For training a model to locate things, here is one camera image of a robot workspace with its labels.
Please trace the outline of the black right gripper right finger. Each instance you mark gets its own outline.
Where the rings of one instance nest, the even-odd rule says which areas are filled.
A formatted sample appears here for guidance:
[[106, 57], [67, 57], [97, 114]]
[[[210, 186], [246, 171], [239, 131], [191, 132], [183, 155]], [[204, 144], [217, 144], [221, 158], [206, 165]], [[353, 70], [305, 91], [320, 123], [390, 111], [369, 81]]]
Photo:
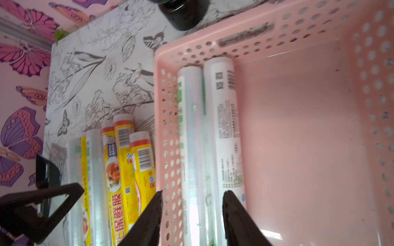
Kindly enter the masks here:
[[228, 246], [271, 246], [233, 191], [224, 193], [222, 210]]

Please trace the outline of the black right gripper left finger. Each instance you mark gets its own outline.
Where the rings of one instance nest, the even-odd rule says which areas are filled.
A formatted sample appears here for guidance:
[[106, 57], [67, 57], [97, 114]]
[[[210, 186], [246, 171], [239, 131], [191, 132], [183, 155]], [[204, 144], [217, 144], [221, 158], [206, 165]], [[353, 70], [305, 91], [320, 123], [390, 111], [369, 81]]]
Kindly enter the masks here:
[[163, 212], [162, 191], [158, 191], [119, 246], [158, 246]]

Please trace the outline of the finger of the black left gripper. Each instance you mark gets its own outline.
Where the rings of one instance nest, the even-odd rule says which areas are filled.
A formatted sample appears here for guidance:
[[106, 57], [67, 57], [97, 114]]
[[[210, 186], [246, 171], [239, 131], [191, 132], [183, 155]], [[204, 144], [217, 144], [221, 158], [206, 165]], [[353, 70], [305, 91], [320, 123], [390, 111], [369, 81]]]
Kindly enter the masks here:
[[50, 160], [36, 156], [34, 191], [1, 197], [1, 228], [12, 236], [42, 243], [73, 206], [71, 184], [61, 185], [60, 171]]

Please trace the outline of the pink plastic basket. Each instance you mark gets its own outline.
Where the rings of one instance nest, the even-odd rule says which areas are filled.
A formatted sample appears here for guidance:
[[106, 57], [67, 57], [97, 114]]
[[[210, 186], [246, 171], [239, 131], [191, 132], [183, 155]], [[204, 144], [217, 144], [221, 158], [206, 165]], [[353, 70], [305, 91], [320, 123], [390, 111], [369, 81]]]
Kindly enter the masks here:
[[264, 4], [154, 58], [161, 245], [184, 245], [177, 73], [235, 67], [247, 211], [275, 246], [394, 243], [394, 3]]

